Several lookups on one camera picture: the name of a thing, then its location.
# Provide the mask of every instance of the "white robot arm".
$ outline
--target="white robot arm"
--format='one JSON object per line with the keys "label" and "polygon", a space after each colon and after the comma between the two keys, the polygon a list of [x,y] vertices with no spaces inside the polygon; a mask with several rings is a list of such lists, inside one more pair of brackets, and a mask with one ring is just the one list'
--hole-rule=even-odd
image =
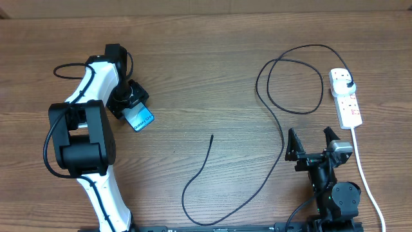
{"label": "white robot arm", "polygon": [[[122,200],[113,171],[115,140],[104,107],[116,118],[125,118],[135,131],[154,119],[144,106],[149,95],[128,80],[127,54],[119,44],[107,44],[104,55],[86,62],[85,76],[73,95],[49,109],[50,124],[59,120],[52,134],[57,163],[86,190],[98,216],[97,231],[101,232],[133,230],[132,214]],[[65,117],[58,119],[62,112]],[[89,134],[70,135],[69,131],[77,128],[88,128]]]}

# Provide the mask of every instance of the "white cable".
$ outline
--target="white cable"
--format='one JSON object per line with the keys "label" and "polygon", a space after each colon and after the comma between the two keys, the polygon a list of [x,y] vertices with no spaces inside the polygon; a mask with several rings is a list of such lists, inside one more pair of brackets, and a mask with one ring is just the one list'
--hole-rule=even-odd
{"label": "white cable", "polygon": [[362,178],[362,182],[365,185],[366,192],[368,193],[368,196],[371,199],[372,204],[373,204],[373,206],[375,206],[376,212],[379,215],[380,223],[382,223],[382,232],[386,232],[384,215],[380,211],[378,204],[376,203],[375,199],[373,198],[372,193],[369,190],[368,183],[366,183],[365,175],[363,174],[363,170],[362,170],[362,166],[361,166],[361,160],[359,158],[358,145],[357,145],[357,142],[356,142],[355,129],[350,128],[350,131],[352,133],[353,147],[355,148],[356,163],[358,164],[360,177]]}

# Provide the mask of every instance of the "wooden table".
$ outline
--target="wooden table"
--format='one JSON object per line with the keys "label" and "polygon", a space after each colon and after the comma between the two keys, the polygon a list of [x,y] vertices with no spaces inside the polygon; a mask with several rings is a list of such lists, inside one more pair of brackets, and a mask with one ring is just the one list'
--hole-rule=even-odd
{"label": "wooden table", "polygon": [[[53,68],[102,54],[106,43],[120,43],[133,54],[132,78],[149,92],[147,105],[156,118],[135,133],[108,114],[117,142],[118,186],[139,225],[193,225],[180,199],[201,167],[211,134],[209,161],[187,190],[188,212],[211,222],[248,199],[281,149],[274,120],[256,97],[256,76],[283,51],[321,43],[339,51],[357,83],[364,121],[357,129],[360,157],[388,231],[412,230],[412,15],[358,12],[0,21],[0,231],[97,226],[81,186],[50,175],[41,154],[49,105],[64,101],[79,83],[55,78]],[[349,131],[339,129],[328,90],[329,70],[342,67],[338,58],[323,48],[288,58],[318,68],[325,93],[310,115],[273,106],[283,130],[294,127],[307,152],[326,146],[327,126],[350,140]],[[83,75],[82,68],[62,73]],[[259,89],[265,92],[264,80]],[[309,110],[321,87],[313,70],[279,63],[270,91],[284,107]],[[53,149],[49,154],[57,169]],[[307,174],[295,172],[294,165],[282,157],[261,193],[220,225],[285,221],[312,195]],[[340,181],[364,190],[355,157],[335,171]],[[315,213],[312,204],[295,220]],[[365,191],[356,221],[366,231],[379,231]]]}

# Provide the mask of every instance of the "power socket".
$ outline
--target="power socket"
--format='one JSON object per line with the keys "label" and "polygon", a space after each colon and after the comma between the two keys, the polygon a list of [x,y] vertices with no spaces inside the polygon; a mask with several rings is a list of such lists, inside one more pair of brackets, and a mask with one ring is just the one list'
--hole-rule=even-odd
{"label": "power socket", "polygon": [[351,87],[348,87],[348,83],[351,82],[351,76],[344,68],[334,68],[330,70],[329,80],[330,89],[334,97],[342,97],[356,92],[355,83],[353,83]]}
{"label": "power socket", "polygon": [[351,81],[344,68],[334,68],[329,73],[330,89],[335,100],[336,113],[342,129],[355,128],[362,124],[361,112],[355,95],[356,85],[347,87]]}

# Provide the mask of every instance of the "power strip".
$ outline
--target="power strip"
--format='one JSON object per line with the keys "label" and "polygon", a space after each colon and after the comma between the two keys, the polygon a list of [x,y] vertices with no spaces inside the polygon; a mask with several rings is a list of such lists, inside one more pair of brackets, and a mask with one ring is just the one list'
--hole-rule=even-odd
{"label": "power strip", "polygon": [[350,129],[351,131],[353,147],[355,149],[356,163],[358,165],[360,177],[363,184],[365,185],[365,190],[368,193],[368,196],[379,215],[380,222],[382,224],[382,232],[386,232],[384,215],[380,211],[378,204],[372,196],[362,170],[361,159],[359,158],[358,145],[355,136],[355,127],[362,124],[362,117],[355,95],[356,85],[353,85],[352,87],[347,87],[346,85],[346,83],[349,82],[350,79],[351,77],[349,72],[344,68],[334,68],[330,70],[330,90],[332,92],[333,99],[335,100],[336,113],[341,128],[345,130]]}
{"label": "power strip", "polygon": [[341,88],[337,93],[337,89],[333,87],[336,82],[350,81],[349,72],[344,68],[334,68],[329,73],[329,80],[341,128],[347,130],[361,125],[362,117],[355,93],[349,88]]}

